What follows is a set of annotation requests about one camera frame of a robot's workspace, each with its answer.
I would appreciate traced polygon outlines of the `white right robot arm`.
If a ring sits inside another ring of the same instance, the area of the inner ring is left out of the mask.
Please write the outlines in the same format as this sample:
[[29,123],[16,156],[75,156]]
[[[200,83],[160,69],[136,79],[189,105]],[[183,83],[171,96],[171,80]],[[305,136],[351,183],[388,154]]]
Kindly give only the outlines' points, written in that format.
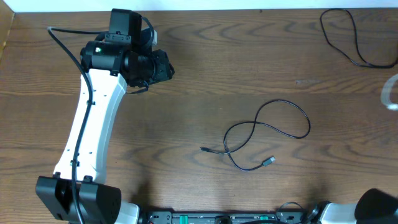
[[397,197],[379,189],[370,189],[357,203],[328,203],[318,223],[397,224]]

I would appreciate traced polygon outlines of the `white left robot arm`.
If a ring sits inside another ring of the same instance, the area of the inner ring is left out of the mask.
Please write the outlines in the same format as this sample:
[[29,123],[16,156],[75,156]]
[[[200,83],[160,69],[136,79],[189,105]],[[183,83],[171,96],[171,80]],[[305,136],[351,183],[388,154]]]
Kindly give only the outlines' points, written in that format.
[[140,209],[120,189],[106,185],[106,161],[114,119],[127,88],[143,93],[170,80],[174,68],[155,48],[157,34],[140,14],[113,9],[106,32],[82,48],[73,62],[81,72],[78,106],[64,152],[51,177],[35,191],[57,220],[70,223],[140,223]]

